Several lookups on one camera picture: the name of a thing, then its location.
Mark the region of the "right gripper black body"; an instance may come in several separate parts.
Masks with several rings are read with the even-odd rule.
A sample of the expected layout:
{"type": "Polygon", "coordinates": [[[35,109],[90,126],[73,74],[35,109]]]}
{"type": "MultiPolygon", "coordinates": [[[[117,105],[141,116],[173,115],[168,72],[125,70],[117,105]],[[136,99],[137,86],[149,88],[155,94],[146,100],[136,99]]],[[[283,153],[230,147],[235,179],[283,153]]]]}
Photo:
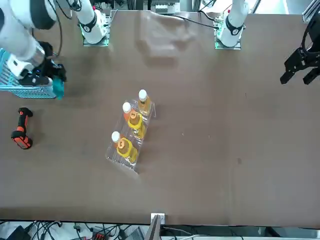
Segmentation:
{"type": "Polygon", "coordinates": [[[27,70],[26,68],[22,70],[21,78],[18,79],[19,84],[22,86],[49,85],[50,79],[53,78],[51,60],[53,47],[45,41],[39,41],[38,43],[43,49],[44,59],[39,66],[34,67],[32,70],[27,70]]]}

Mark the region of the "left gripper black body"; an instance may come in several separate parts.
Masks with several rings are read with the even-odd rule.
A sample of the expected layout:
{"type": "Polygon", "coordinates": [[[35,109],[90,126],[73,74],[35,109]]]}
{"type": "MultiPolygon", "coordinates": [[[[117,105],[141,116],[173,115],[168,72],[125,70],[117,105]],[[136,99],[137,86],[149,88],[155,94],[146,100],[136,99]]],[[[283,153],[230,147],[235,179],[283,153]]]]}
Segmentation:
{"type": "Polygon", "coordinates": [[[303,69],[314,67],[320,60],[320,16],[314,15],[308,23],[301,42],[303,69]],[[312,47],[306,49],[306,38],[310,37],[312,47]]]}

